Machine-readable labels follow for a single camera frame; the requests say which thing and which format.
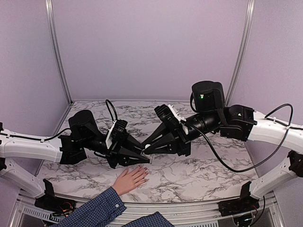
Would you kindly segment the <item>clear nail polish bottle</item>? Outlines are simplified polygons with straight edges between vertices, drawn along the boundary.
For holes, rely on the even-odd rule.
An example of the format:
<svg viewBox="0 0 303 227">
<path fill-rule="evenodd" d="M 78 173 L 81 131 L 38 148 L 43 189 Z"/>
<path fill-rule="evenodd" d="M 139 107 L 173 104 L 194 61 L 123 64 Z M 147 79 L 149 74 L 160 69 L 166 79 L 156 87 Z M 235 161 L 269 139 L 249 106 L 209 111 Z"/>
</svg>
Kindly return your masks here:
<svg viewBox="0 0 303 227">
<path fill-rule="evenodd" d="M 152 164 L 154 160 L 154 154 L 145 154 L 144 150 L 141 152 L 141 156 L 144 157 L 144 164 Z"/>
</svg>

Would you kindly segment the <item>blue checkered sleeve forearm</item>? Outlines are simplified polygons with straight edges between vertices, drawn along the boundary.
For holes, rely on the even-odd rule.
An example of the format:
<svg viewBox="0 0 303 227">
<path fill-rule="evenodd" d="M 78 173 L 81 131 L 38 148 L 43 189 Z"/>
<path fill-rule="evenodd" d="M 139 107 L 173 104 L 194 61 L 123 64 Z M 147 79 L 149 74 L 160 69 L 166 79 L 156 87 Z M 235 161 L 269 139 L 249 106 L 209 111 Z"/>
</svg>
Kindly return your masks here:
<svg viewBox="0 0 303 227">
<path fill-rule="evenodd" d="M 104 227 L 120 216 L 126 207 L 116 191 L 109 187 L 83 204 L 54 227 Z"/>
</svg>

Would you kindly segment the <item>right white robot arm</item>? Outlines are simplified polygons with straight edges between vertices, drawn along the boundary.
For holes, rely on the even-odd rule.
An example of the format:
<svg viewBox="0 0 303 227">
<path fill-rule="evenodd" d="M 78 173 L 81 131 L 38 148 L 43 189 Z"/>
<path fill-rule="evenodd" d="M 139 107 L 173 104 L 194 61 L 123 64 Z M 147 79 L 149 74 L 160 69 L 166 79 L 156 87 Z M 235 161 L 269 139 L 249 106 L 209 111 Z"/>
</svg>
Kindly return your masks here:
<svg viewBox="0 0 303 227">
<path fill-rule="evenodd" d="M 160 105 L 155 113 L 159 127 L 144 142 L 145 154 L 188 156 L 191 142 L 207 133 L 241 141 L 262 141 L 289 149 L 287 157 L 255 181 L 244 184 L 234 207 L 244 212 L 253 201 L 283 183 L 303 175 L 303 129 L 242 105 L 226 107 L 220 82 L 200 81 L 192 86 L 190 106 L 194 115 L 184 118 L 172 105 Z"/>
</svg>

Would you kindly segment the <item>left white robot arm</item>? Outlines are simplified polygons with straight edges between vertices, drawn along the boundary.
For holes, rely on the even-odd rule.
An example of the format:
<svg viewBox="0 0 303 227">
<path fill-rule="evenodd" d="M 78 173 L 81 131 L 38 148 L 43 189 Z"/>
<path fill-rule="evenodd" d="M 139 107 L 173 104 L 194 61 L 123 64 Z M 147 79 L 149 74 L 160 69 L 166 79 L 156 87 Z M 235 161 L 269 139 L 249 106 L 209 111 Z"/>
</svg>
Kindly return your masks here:
<svg viewBox="0 0 303 227">
<path fill-rule="evenodd" d="M 61 165 L 74 165 L 87 158 L 86 150 L 107 160 L 111 168 L 117 165 L 131 166 L 149 163 L 141 155 L 141 144 L 130 135 L 127 121 L 116 120 L 107 134 L 99 131 L 93 113 L 81 110 L 69 120 L 70 135 L 34 137 L 18 134 L 7 129 L 0 130 L 0 175 L 21 189 L 40 199 L 49 210 L 56 210 L 60 200 L 54 195 L 53 185 L 40 180 L 17 165 L 13 158 L 25 157 L 48 160 Z"/>
</svg>

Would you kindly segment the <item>person's bare hand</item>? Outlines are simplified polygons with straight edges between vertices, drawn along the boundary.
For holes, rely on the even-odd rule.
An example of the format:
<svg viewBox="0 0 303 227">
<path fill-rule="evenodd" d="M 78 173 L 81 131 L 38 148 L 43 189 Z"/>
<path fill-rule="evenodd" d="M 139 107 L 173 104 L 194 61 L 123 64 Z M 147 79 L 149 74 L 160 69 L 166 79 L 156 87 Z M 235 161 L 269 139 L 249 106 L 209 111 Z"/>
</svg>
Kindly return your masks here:
<svg viewBox="0 0 303 227">
<path fill-rule="evenodd" d="M 143 166 L 138 166 L 132 171 L 126 169 L 119 175 L 119 177 L 117 177 L 112 188 L 119 196 L 127 194 L 140 185 L 146 183 L 149 180 L 146 178 L 148 174 L 148 169 Z"/>
</svg>

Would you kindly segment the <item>blue checkered shirt body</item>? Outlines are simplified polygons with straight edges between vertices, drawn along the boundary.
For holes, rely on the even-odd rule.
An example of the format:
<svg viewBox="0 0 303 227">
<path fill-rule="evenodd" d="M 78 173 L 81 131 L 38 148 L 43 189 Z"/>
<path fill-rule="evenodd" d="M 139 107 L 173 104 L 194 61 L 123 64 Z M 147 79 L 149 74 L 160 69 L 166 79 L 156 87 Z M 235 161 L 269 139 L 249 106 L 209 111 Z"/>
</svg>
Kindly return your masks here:
<svg viewBox="0 0 303 227">
<path fill-rule="evenodd" d="M 174 225 L 165 219 L 159 212 L 155 212 L 151 215 L 131 221 L 124 225 L 124 227 L 174 227 Z"/>
</svg>

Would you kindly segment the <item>front aluminium rail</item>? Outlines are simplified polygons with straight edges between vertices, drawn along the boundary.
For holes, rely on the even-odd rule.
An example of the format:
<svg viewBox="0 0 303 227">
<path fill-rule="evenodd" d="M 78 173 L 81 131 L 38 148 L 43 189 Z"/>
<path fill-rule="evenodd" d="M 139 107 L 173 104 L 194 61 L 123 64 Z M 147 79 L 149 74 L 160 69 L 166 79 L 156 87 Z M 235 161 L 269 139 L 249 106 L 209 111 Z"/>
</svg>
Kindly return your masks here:
<svg viewBox="0 0 303 227">
<path fill-rule="evenodd" d="M 34 199 L 25 191 L 18 195 L 12 211 L 9 227 L 42 227 L 51 222 L 50 212 L 36 208 Z M 273 193 L 260 201 L 260 208 L 241 214 L 223 217 L 218 209 L 218 200 L 188 203 L 131 203 L 126 202 L 126 211 L 109 226 L 121 227 L 135 219 L 159 212 L 176 227 L 238 227 L 240 222 L 253 222 L 257 227 L 284 227 L 276 198 Z"/>
</svg>

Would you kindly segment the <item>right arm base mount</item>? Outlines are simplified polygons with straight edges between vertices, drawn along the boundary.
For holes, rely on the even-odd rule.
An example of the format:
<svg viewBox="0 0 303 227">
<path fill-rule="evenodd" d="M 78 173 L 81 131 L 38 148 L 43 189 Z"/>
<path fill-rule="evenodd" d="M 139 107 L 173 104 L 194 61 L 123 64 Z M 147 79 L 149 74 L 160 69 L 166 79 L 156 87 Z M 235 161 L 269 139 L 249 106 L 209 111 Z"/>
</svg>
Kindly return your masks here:
<svg viewBox="0 0 303 227">
<path fill-rule="evenodd" d="M 222 217 L 235 215 L 259 208 L 259 199 L 255 199 L 250 193 L 251 181 L 241 187 L 240 197 L 225 200 L 218 203 L 218 210 Z"/>
</svg>

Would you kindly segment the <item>right aluminium frame post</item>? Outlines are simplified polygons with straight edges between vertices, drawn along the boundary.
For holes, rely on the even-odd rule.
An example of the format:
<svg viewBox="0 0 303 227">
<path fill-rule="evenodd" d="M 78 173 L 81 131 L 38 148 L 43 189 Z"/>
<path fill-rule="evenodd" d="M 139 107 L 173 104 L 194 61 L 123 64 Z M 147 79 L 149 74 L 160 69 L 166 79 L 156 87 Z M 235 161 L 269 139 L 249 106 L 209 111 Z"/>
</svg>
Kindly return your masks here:
<svg viewBox="0 0 303 227">
<path fill-rule="evenodd" d="M 246 52 L 246 49 L 248 46 L 250 33 L 251 33 L 254 9 L 255 9 L 255 0 L 249 0 L 248 4 L 247 4 L 247 10 L 246 10 L 246 16 L 245 16 L 245 20 L 244 20 L 240 47 L 239 47 L 237 59 L 235 62 L 234 70 L 232 73 L 232 78 L 231 78 L 231 81 L 230 81 L 230 84 L 228 87 L 226 99 L 225 99 L 226 105 L 230 105 L 234 91 L 236 89 L 237 81 L 240 77 L 240 71 L 241 71 L 244 55 L 245 55 L 245 52 Z"/>
</svg>

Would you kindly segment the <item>aluminium frame post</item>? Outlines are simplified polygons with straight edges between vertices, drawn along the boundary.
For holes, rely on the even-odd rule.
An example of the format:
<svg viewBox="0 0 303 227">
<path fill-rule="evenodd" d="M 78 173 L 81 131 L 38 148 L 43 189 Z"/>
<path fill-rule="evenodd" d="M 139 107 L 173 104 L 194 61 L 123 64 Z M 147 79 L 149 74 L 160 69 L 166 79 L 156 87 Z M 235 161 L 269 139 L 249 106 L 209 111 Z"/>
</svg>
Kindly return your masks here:
<svg viewBox="0 0 303 227">
<path fill-rule="evenodd" d="M 57 32 L 56 32 L 55 18 L 54 18 L 54 13 L 53 13 L 53 1 L 46 0 L 45 7 L 46 7 L 46 14 L 47 14 L 47 20 L 48 20 L 48 25 L 49 25 L 50 37 L 51 37 L 51 42 L 52 42 L 52 47 L 53 47 L 53 52 L 54 52 L 54 58 L 55 58 L 56 66 L 58 69 L 60 81 L 62 84 L 63 92 L 64 92 L 68 105 L 72 105 L 73 100 L 71 97 L 70 90 L 68 88 L 68 83 L 67 83 L 63 63 L 62 63 L 59 42 L 58 42 L 58 37 L 57 37 Z"/>
<path fill-rule="evenodd" d="M 240 77 L 240 71 L 241 71 L 244 55 L 245 55 L 245 52 L 246 52 L 246 49 L 248 46 L 250 33 L 251 33 L 254 9 L 255 9 L 255 0 L 249 0 L 248 4 L 247 4 L 247 10 L 246 10 L 246 16 L 245 16 L 245 20 L 244 20 L 240 47 L 239 47 L 237 59 L 235 62 L 234 70 L 232 73 L 232 78 L 231 78 L 231 81 L 230 81 L 230 84 L 228 87 L 226 99 L 225 99 L 226 105 L 230 105 L 234 91 L 236 89 L 237 81 Z"/>
</svg>

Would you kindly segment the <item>left aluminium frame post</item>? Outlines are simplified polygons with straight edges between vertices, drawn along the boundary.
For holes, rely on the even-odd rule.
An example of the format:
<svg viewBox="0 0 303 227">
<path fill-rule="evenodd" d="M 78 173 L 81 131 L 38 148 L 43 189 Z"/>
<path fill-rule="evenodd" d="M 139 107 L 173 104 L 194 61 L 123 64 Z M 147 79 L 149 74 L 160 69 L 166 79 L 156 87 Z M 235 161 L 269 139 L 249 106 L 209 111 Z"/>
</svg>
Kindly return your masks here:
<svg viewBox="0 0 303 227">
<path fill-rule="evenodd" d="M 59 42 L 58 42 L 58 37 L 57 37 L 57 32 L 56 32 L 55 18 L 54 18 L 54 13 L 53 13 L 53 1 L 46 0 L 45 7 L 46 7 L 46 14 L 47 14 L 47 20 L 48 20 L 48 25 L 49 25 L 50 37 L 51 37 L 51 42 L 52 42 L 52 47 L 53 47 L 53 52 L 54 52 L 54 58 L 55 58 L 56 66 L 58 69 L 60 81 L 62 84 L 63 92 L 64 92 L 68 105 L 72 105 L 73 100 L 71 97 L 70 90 L 68 88 L 68 83 L 67 83 L 63 63 L 62 63 Z"/>
</svg>

